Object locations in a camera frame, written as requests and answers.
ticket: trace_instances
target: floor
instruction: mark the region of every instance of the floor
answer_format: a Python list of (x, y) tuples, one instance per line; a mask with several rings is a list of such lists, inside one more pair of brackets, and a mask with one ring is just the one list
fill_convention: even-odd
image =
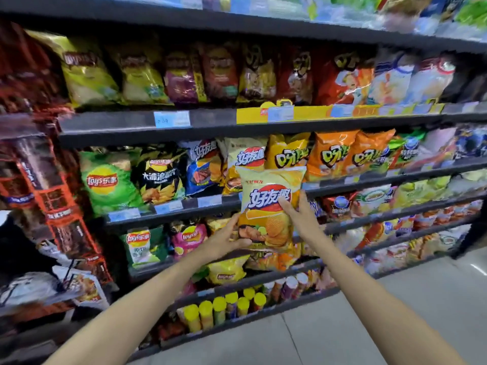
[[(487, 357), (487, 247), (382, 278), (468, 364)], [(131, 365), (382, 365), (378, 349), (338, 294), (132, 362)]]

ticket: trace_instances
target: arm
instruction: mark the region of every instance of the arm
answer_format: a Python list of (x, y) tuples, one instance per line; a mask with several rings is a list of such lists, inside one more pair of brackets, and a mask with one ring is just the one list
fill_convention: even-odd
[(387, 364), (466, 365), (437, 331), (333, 245), (320, 231), (304, 192), (299, 212), (286, 200), (279, 203), (327, 265)]
[(177, 264), (156, 275), (116, 301), (58, 349), (45, 365), (121, 365), (173, 303), (191, 276), (204, 264), (237, 248), (249, 239), (229, 241), (239, 214)]

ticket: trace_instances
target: yellow can lid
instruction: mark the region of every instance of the yellow can lid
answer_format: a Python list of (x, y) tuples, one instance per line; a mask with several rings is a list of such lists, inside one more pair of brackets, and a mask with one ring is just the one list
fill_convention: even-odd
[(200, 314), (201, 316), (213, 315), (213, 304), (211, 301), (203, 301), (200, 303)]
[(245, 288), (244, 289), (244, 293), (243, 293), (244, 297), (247, 299), (247, 300), (251, 300), (254, 298), (255, 296), (255, 289), (253, 288)]
[(225, 295), (225, 300), (229, 303), (229, 304), (234, 304), (237, 302), (237, 300), (239, 299), (239, 294), (236, 293), (236, 292), (232, 292), (230, 294), (226, 294)]
[(200, 312), (198, 310), (198, 306), (193, 304), (193, 305), (186, 306), (184, 308), (184, 317), (189, 322), (199, 319), (199, 316), (200, 316)]
[(216, 312), (223, 311), (227, 308), (227, 302), (223, 297), (215, 297), (213, 300), (213, 309)]
[(265, 294), (258, 293), (255, 294), (254, 302), (257, 306), (264, 306), (267, 302), (267, 298), (265, 297)]
[(248, 307), (250, 306), (250, 301), (247, 300), (245, 297), (240, 297), (238, 302), (237, 302), (237, 307), (240, 310), (248, 310)]

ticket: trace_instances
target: hand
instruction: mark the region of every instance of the hand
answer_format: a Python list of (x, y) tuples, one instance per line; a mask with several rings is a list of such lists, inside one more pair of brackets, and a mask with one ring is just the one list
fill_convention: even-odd
[(324, 233), (311, 210), (306, 192), (300, 192), (299, 211), (296, 211), (289, 201), (280, 197), (277, 199), (284, 212), (289, 215), (300, 237), (313, 248), (313, 244), (324, 238)]
[(243, 249), (252, 244), (250, 239), (237, 239), (236, 241), (230, 241), (230, 237), (232, 236), (233, 229), (235, 224), (237, 224), (239, 216), (239, 213), (235, 214), (228, 221), (226, 226), (217, 231), (195, 250), (200, 253), (201, 257), (205, 260), (204, 264), (218, 260), (233, 250)]

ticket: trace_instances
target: snack aisle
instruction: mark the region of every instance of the snack aisle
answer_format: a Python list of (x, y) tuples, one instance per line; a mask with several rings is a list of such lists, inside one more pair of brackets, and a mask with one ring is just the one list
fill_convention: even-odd
[[(233, 237), (251, 248), (201, 267), (132, 360), (336, 294), (279, 196), (296, 207), (306, 192), (323, 232), (377, 279), (449, 255), (480, 222), (486, 45), (468, 16), (483, 0), (180, 1), (2, 0), (14, 14), (0, 22), (0, 195), (45, 263), (2, 272), (12, 339), (22, 305), (42, 309), (21, 323), (89, 320), (239, 211)], [(175, 44), (165, 28), (115, 25), (127, 35), (94, 39), (48, 18), (122, 15), (212, 31)], [(28, 279), (49, 289), (18, 294)]]

